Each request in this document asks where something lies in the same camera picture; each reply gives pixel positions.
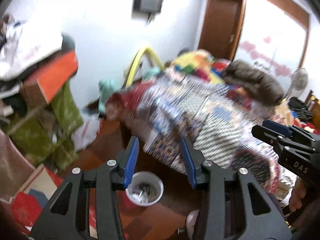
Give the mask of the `person's right hand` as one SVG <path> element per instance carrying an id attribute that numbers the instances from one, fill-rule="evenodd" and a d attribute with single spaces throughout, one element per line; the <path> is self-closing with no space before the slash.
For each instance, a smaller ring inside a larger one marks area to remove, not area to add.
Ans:
<path id="1" fill-rule="evenodd" d="M 291 191 L 291 197 L 289 199 L 289 209 L 290 212 L 293 213 L 296 210 L 300 209 L 302 207 L 302 199 L 306 195 L 306 187 L 304 180 L 301 178 L 298 178 L 295 187 Z"/>

